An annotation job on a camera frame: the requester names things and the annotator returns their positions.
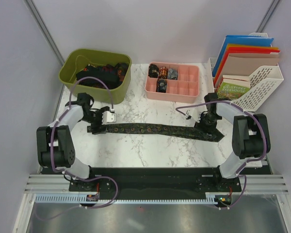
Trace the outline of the dark green leaf-patterned tie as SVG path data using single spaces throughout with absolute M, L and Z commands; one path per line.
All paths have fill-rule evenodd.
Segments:
M 193 127 L 187 127 L 151 123 L 119 123 L 98 126 L 92 123 L 87 126 L 87 132 L 91 134 L 157 134 L 207 142 L 219 142 L 224 138 L 224 135 L 219 130 L 205 131 L 198 127 L 197 124 Z

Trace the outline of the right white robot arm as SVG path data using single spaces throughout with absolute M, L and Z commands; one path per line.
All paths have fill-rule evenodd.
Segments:
M 232 153 L 217 167 L 219 174 L 212 179 L 213 187 L 224 191 L 230 185 L 229 179 L 238 177 L 248 163 L 262 160 L 270 151 L 267 117 L 249 113 L 228 99 L 219 99 L 216 93 L 207 94 L 204 101 L 207 110 L 201 113 L 195 128 L 218 141 L 221 136 L 217 121 L 224 118 L 232 124 Z

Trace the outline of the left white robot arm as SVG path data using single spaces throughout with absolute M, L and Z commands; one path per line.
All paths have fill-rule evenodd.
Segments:
M 79 93 L 75 101 L 67 102 L 60 117 L 36 131 L 37 157 L 40 166 L 51 168 L 54 172 L 69 174 L 80 180 L 86 191 L 95 189 L 97 180 L 90 175 L 90 166 L 76 158 L 71 131 L 80 121 L 101 127 L 104 112 L 110 107 L 93 109 L 94 98 Z

